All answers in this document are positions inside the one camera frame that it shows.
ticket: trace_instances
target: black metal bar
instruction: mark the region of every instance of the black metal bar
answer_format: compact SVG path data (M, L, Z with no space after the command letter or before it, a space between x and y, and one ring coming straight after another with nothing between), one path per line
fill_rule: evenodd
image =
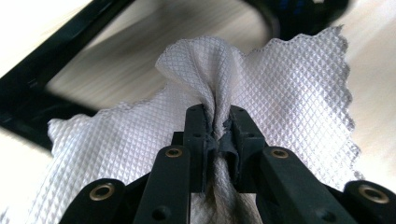
M396 195L375 183L348 182L342 203L359 223L396 223Z
M259 170L260 154L267 147L265 138L260 132L248 112L238 106L231 106L230 112L233 121L233 141L239 155L238 177L235 187L239 192L255 193L254 180Z
M183 132L174 132L171 145L172 146L174 146L174 145L183 146L183 137L184 137Z
M190 159L185 147L160 150L134 223L190 223Z
M183 146L191 154L191 192L205 192L213 161L215 141L207 126L203 105L187 109Z
M119 180L96 180L81 190L60 223L115 223L124 196L125 185Z
M114 219L114 224L130 224L136 216L137 208L142 200L143 192L148 183L150 173L143 175L125 187L125 199Z
M346 10L349 0L245 0L264 17L272 37L290 40L298 34L316 35Z
M275 197L272 203L281 208L283 220L273 223L357 223L292 151L267 147L262 151L261 171L259 178L265 178ZM261 189L257 197L266 194ZM259 211L262 217L267 215Z
M45 92L45 85L134 0L94 0L0 79L0 125L42 147L50 119L95 111Z

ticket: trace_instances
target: diamond pattern fabric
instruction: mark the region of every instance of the diamond pattern fabric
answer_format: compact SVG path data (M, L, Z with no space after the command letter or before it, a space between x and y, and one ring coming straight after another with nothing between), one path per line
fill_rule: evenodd
M57 223L90 182L117 178L128 184L148 173L173 132L183 131L186 109L197 104L205 105L217 140L230 105L243 107L270 146L291 149L321 182L342 189L357 178L353 165L360 151L350 138L347 42L340 29L289 42L273 39L248 55L215 37L178 41L156 64L168 82L152 99L49 123L54 160L48 174L32 201L10 207L1 222ZM253 198L230 188L224 162L216 163L214 197L193 196L191 223L257 221L249 210ZM253 218L241 218L241 211Z

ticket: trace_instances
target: white cloth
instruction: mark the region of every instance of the white cloth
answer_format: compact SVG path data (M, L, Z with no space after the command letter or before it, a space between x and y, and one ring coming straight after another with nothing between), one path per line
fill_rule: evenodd
M238 105L270 146L293 150L321 182L342 189L357 178L360 151L350 138L347 42L340 30L273 39L248 55L215 37L178 41L156 64L168 82L152 99L49 123L54 160L48 175L33 202L9 208L2 223L57 223L90 182L107 177L129 184L148 173L173 132L183 131L186 109L200 103L217 140L230 105ZM253 201L232 188L221 158L216 167L214 195L193 197L191 223L257 221Z

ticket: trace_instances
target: screw hole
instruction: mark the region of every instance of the screw hole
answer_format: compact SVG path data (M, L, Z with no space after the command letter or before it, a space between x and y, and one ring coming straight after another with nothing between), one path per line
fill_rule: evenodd
M326 222L335 222L335 220L337 219L335 214L333 214L325 209L317 210L317 216Z
M389 197L381 190L372 188L368 185L361 185L359 193L366 199L375 203L388 203Z
M273 157L277 157L280 159L285 159L289 156L288 152L282 149L273 149L271 151L271 154L273 155Z
M164 221L171 216L171 211L168 207L160 206L152 212L152 217L157 221Z
M170 158L179 157L183 152L178 148L171 148L165 152L165 155Z
M93 201L102 201L109 198L114 193L114 186L111 183L99 185L90 192Z

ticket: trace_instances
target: table surface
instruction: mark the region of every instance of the table surface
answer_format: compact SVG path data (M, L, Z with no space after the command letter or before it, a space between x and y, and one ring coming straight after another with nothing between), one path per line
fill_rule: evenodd
M55 32L88 0L8 1L0 8L0 76ZM344 24L350 66L347 86L361 148L358 168L396 192L396 2L352 1L334 24ZM219 36L244 52L268 40L260 16L242 1L137 0L48 85L56 94L94 108L152 96L164 85L154 68L169 44L199 35ZM25 199L51 161L42 148L0 129L0 211Z

